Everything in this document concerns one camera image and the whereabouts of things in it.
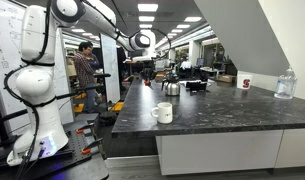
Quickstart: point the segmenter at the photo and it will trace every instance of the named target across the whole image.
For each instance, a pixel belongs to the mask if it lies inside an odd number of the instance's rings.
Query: monitor
[[[204,65],[204,59],[203,58],[198,58],[196,60],[196,66],[203,67],[203,65]]]

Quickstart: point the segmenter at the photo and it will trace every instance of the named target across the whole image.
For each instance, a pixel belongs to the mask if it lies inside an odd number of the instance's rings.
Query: floor
[[[157,156],[108,159],[109,180],[305,180],[305,173],[271,175],[266,170],[162,176]]]

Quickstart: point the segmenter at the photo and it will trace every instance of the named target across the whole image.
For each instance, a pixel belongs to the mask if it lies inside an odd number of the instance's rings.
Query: white mug
[[[162,102],[158,104],[158,107],[155,107],[151,110],[151,115],[158,118],[159,123],[170,123],[173,119],[172,114],[172,104],[168,102]]]

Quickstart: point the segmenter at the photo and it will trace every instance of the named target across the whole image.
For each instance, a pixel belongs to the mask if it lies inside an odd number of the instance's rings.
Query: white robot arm
[[[155,52],[155,34],[151,30],[144,30],[141,32],[150,38],[150,47],[143,50],[143,56],[138,56],[132,58],[134,62],[136,61],[150,61],[152,58],[156,57]]]
[[[21,97],[29,102],[26,105],[31,128],[15,142],[7,158],[10,166],[26,161],[22,158],[26,154],[30,154],[28,161],[53,156],[68,142],[53,88],[56,29],[74,26],[80,19],[90,21],[97,26],[98,33],[114,38],[128,51],[148,49],[145,59],[154,52],[152,32],[130,37],[124,35],[115,26],[113,11],[99,0],[52,0],[47,10],[29,6],[24,15],[21,38],[22,61],[28,66],[16,83]]]

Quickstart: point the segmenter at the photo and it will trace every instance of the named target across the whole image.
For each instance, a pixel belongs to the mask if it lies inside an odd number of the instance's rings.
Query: box
[[[223,82],[228,82],[232,83],[236,81],[236,76],[231,76],[231,75],[220,75],[217,81],[223,81]]]
[[[163,79],[164,79],[164,73],[158,73],[154,78],[155,82],[157,82],[157,83],[162,82]]]
[[[76,71],[75,71],[74,65],[68,65],[68,75],[69,75],[69,77],[76,76]]]

